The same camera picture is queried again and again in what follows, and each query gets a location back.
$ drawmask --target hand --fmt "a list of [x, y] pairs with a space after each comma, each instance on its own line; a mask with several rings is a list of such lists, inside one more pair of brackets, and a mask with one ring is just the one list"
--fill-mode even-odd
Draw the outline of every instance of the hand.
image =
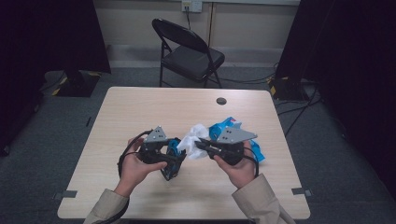
[[[131, 145], [128, 152], [136, 152], [143, 143], [143, 138], [137, 139], [137, 141]], [[166, 161], [145, 164], [139, 160], [135, 154], [127, 155], [122, 163], [122, 171], [120, 182], [114, 189], [114, 192], [128, 198], [134, 188], [140, 184], [146, 176], [153, 171], [161, 170], [167, 165]]]
[[[250, 142], [245, 141], [244, 147], [251, 148]], [[251, 151], [246, 149], [245, 155], [253, 157]], [[238, 189], [241, 189], [254, 179], [255, 165], [253, 161], [244, 158], [236, 165], [231, 166], [220, 156], [214, 156], [214, 160], [218, 163], [218, 166], [228, 175], [231, 183], [233, 183]]]

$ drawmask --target gray carpet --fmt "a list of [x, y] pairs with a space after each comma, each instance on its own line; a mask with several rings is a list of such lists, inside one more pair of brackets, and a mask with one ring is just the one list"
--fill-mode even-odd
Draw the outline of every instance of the gray carpet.
[[[270, 76], [272, 68], [223, 67], [222, 78], [253, 80]], [[57, 217], [60, 201], [54, 193], [67, 188], [96, 115], [112, 86], [158, 86], [159, 68], [113, 68], [104, 74], [90, 98], [54, 97], [52, 91], [62, 72], [46, 74], [44, 98], [0, 158], [0, 223], [81, 223]], [[201, 88], [172, 73], [165, 78], [177, 87]], [[268, 90], [264, 83], [244, 84], [222, 80], [225, 89]], [[312, 95], [314, 86], [307, 85]], [[297, 223], [395, 223], [396, 204], [367, 161], [343, 137], [343, 126], [332, 115], [319, 93], [287, 135], [311, 217]], [[274, 101], [278, 113], [304, 106]], [[300, 110], [279, 116], [286, 132]]]

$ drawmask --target black chair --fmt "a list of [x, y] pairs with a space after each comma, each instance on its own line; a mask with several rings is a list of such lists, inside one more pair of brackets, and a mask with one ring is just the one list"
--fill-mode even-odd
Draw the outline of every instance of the black chair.
[[[204, 87], [210, 80], [218, 83], [222, 88], [216, 70], [224, 63], [223, 53], [209, 48], [195, 32], [170, 21], [154, 19], [152, 27], [162, 41], [160, 87], [163, 83], [172, 87], [163, 81], [163, 68], [165, 67], [195, 82], [204, 82]], [[179, 46], [171, 49], [165, 39]], [[212, 74], [216, 80], [209, 79]]]

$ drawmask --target table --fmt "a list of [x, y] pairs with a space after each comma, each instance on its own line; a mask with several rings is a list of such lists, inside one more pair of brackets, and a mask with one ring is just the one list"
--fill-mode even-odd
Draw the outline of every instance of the table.
[[[218, 105], [223, 97], [227, 104]], [[104, 189], [119, 181], [117, 162], [129, 138], [161, 125], [168, 138], [182, 138], [198, 123], [206, 127], [228, 117], [256, 133], [266, 157], [260, 165], [276, 197], [293, 218], [309, 218], [301, 183], [268, 91], [112, 87], [108, 90], [67, 190], [60, 218], [85, 218]], [[132, 196], [123, 218], [246, 219], [231, 194], [236, 188], [208, 157], [183, 161], [176, 178], [166, 181], [154, 172]]]

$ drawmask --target chair seat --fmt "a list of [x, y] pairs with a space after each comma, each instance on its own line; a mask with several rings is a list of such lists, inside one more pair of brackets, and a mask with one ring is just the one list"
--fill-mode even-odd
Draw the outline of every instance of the chair seat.
[[[224, 54], [215, 49], [209, 49], [209, 52], [215, 69], [219, 68], [224, 63]], [[197, 82], [205, 81], [205, 78], [210, 75], [206, 54], [183, 46], [163, 57], [161, 63], [167, 69]]]

